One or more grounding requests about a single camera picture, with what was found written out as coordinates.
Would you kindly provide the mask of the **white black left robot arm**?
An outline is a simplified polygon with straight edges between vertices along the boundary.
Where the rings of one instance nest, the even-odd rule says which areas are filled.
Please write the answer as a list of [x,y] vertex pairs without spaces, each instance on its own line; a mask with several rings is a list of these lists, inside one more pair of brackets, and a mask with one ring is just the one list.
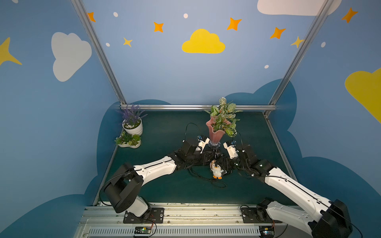
[[199,136],[196,145],[184,140],[179,150],[169,153],[160,160],[135,166],[124,163],[112,178],[105,182],[101,192],[109,199],[116,213],[127,211],[145,219],[148,217],[150,205],[139,197],[141,188],[161,176],[204,164],[202,154],[208,143],[208,137]]

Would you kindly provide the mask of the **black bag with strap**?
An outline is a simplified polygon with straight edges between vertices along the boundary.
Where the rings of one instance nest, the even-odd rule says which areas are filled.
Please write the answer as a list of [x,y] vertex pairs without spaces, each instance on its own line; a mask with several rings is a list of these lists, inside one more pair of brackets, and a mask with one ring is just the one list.
[[[211,183],[211,185],[217,187],[217,188],[227,188],[228,185],[222,181],[222,179],[214,179],[213,173],[210,170],[210,163],[213,160],[216,160],[218,164],[226,171],[226,174],[223,175],[227,176],[233,172],[233,161],[229,158],[228,155],[225,155],[222,153],[219,149],[212,149],[212,150],[204,150],[203,154],[205,155],[205,165],[204,166],[186,166],[186,170],[189,172],[191,176],[197,179],[202,179],[205,181],[208,181]],[[211,177],[205,177],[194,170],[194,168],[205,168],[208,169],[208,171],[211,173]]]

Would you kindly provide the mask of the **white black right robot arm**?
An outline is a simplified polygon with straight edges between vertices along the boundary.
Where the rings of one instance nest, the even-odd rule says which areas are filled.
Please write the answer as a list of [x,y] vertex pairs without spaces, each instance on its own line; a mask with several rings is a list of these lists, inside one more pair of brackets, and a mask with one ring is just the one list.
[[230,145],[226,149],[237,166],[299,206],[296,209],[266,198],[256,207],[258,220],[280,221],[313,238],[348,238],[351,235],[354,225],[342,201],[331,201],[309,190],[268,160],[259,160],[250,146],[237,150]]

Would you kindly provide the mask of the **grey plush penguin decoration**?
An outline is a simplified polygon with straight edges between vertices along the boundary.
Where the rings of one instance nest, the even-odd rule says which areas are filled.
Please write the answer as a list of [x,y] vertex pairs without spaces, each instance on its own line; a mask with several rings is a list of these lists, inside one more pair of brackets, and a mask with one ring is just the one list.
[[213,173],[214,179],[222,179],[223,175],[226,174],[226,171],[218,164],[216,160],[211,161],[210,170]]

